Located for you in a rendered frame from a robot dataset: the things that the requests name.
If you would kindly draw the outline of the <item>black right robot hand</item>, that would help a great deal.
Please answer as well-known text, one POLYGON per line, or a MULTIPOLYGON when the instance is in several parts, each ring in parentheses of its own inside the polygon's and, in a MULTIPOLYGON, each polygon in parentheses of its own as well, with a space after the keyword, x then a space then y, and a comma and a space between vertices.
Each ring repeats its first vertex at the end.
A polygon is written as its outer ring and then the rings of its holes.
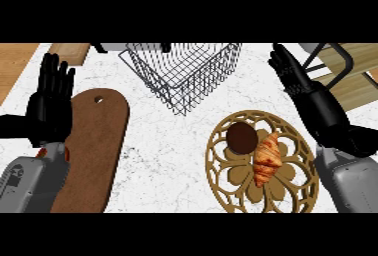
POLYGON ((318 144, 361 158, 374 155, 378 151, 378 130, 350 124, 330 89, 309 78, 300 62, 280 43, 274 44, 269 65, 318 144))

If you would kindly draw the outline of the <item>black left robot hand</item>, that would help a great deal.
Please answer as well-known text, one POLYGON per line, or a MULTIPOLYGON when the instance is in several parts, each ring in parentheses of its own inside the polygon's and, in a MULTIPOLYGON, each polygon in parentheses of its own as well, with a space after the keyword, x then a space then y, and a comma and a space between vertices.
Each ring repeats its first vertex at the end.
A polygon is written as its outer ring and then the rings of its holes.
POLYGON ((0 116, 0 139, 27 138, 34 148, 65 142, 73 128, 73 89, 76 69, 60 55, 46 53, 40 66, 39 87, 30 96, 24 116, 0 116))

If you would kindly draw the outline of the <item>golden brown croissant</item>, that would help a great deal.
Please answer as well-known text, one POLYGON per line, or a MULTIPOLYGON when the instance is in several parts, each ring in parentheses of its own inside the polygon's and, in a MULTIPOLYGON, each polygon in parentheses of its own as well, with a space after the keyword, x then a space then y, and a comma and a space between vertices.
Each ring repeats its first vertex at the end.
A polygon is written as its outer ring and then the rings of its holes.
POLYGON ((274 132, 259 143, 254 152, 254 182, 259 188, 269 182, 281 166, 282 160, 278 146, 278 133, 274 132))

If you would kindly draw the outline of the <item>gold round openwork placemat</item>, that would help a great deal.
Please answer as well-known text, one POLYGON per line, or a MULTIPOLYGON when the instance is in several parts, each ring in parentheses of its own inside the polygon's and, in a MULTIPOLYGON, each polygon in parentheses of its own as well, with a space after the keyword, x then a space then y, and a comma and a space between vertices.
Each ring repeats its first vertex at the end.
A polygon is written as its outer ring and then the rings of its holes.
POLYGON ((311 212, 319 193, 313 160, 302 134, 281 117, 259 110, 231 114, 213 130, 206 150, 207 180, 223 209, 247 212, 247 203, 263 203, 263 213, 282 213, 277 203, 290 202, 293 213, 311 212), (257 132, 257 148, 238 154, 225 146, 218 153, 235 123, 257 132))

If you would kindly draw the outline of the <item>pale wooden chair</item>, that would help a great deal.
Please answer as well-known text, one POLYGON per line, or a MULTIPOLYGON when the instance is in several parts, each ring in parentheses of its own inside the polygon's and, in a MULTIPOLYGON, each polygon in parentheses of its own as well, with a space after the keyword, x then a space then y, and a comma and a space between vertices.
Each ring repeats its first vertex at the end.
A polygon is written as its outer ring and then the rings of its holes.
POLYGON ((378 100, 378 43, 342 43, 334 48, 327 44, 302 43, 302 48, 322 61, 330 74, 316 77, 324 85, 331 85, 346 111, 378 100))

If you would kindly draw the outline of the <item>light wooden board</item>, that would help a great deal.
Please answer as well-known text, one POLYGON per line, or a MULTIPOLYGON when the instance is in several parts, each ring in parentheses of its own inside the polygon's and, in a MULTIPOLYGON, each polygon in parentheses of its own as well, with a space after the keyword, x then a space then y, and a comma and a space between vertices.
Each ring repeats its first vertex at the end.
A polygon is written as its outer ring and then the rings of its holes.
POLYGON ((34 55, 39 43, 0 43, 0 105, 34 55))

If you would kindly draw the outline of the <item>brown wooden cutting board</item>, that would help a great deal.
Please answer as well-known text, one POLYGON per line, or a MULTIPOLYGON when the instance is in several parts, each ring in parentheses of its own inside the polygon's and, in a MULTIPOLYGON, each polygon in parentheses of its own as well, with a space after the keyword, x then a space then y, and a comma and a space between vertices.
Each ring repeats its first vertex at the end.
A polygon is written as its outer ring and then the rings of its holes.
POLYGON ((73 131, 67 139, 71 168, 52 211, 102 213, 116 178, 130 108, 123 94, 89 89, 73 98, 73 131))

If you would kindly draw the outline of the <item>pale wooden block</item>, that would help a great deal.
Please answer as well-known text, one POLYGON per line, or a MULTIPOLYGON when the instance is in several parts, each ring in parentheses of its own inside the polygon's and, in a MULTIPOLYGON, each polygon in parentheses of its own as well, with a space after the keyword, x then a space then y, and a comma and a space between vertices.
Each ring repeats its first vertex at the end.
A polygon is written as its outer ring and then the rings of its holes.
POLYGON ((49 52, 58 54, 60 60, 67 61, 71 66, 82 66, 89 49, 89 43, 54 43, 49 52))

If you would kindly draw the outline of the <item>dark brown round cookie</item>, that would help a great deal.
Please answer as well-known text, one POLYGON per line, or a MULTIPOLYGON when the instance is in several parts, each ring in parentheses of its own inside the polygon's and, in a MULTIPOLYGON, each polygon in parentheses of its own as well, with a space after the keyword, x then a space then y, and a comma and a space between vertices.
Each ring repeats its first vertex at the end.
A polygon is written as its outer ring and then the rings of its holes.
POLYGON ((259 143, 254 128, 244 122, 234 123, 226 132, 226 142, 237 154, 250 154, 259 143))

